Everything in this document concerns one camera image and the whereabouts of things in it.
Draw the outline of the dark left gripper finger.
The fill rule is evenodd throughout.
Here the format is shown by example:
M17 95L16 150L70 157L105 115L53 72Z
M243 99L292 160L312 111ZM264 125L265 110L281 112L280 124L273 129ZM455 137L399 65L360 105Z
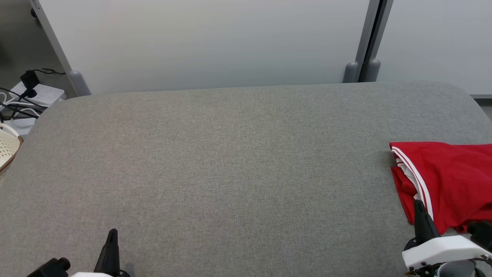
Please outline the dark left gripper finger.
M97 263L94 268L94 272L104 273L106 275L112 275L113 266L112 258L110 257L110 247L113 243L113 229L109 231L106 238L106 242L102 247L100 255L97 259Z
M118 230L110 230L110 275L120 274L120 255L118 247Z

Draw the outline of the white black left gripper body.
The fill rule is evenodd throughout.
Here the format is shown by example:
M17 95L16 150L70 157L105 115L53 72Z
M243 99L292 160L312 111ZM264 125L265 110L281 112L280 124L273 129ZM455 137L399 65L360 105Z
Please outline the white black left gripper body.
M116 272L76 272L70 277L131 277L128 272L116 271Z

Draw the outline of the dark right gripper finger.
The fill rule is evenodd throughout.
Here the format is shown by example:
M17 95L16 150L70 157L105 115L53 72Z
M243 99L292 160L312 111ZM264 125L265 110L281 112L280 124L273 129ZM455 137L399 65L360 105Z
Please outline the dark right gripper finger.
M423 244L434 238L441 237L421 200L414 200L414 212L415 244Z

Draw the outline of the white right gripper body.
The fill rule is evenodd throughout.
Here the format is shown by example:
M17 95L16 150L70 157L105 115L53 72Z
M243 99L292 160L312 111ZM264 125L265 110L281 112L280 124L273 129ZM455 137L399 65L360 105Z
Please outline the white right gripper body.
M417 247L402 252L406 268L420 269L436 264L492 258L492 253L461 235L452 235L431 239Z

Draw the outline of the red white basketball jersey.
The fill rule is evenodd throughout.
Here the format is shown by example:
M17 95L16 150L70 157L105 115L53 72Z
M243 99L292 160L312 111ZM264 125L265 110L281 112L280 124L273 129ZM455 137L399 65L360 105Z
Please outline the red white basketball jersey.
M408 222L421 200L439 234L492 222L492 144L390 142L391 168Z

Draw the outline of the grey fabric sofa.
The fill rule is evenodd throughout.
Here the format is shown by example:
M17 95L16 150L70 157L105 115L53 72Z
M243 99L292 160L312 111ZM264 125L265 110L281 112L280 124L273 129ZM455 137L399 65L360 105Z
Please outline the grey fabric sofa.
M58 102L0 185L0 277L91 272L113 228L134 277L401 276L396 141L488 144L492 121L428 81Z

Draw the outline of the cream perforated laundry basket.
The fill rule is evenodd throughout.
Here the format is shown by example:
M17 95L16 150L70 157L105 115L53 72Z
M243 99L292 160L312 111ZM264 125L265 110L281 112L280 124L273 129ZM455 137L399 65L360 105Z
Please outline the cream perforated laundry basket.
M7 124L0 123L0 174L13 162L23 138Z

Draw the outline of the white floor box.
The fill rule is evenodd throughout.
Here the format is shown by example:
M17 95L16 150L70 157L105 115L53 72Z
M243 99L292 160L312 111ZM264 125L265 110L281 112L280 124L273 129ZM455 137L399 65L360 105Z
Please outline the white floor box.
M13 128L20 136L26 136L30 132L32 126L36 123L36 120L36 118L28 117L5 120L3 123Z

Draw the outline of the black plug adaptor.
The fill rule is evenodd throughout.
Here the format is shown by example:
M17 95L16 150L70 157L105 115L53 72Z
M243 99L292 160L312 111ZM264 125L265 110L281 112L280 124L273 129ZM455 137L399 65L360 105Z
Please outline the black plug adaptor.
M25 86L25 91L20 95L20 98L33 98L37 96L37 91L35 87L40 84L40 81L34 70L27 70L23 75L20 76L20 80Z

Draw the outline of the grey partition post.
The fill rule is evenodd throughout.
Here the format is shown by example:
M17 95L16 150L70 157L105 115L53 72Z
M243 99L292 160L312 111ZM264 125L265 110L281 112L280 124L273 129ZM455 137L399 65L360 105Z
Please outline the grey partition post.
M381 62L376 58L383 37L386 23L394 0L379 0L375 22L371 31L366 56L359 76L360 82L375 82Z
M378 20L380 1L381 0L369 0L356 58L355 61L346 65L343 83L356 83L360 81L362 69L369 54L369 48L374 34L374 27L376 26Z
M40 0L29 0L30 5L32 6L33 13L36 14L37 19L40 21L42 28L44 29L51 46L53 47L57 58L60 61L62 68L65 70L68 80L72 85L76 96L89 96L91 95L91 91L88 89L88 86L82 76L81 72L77 70L72 70L69 65L68 59L63 52L63 49L60 45L59 40L56 37L53 26L49 22L46 12L43 10Z

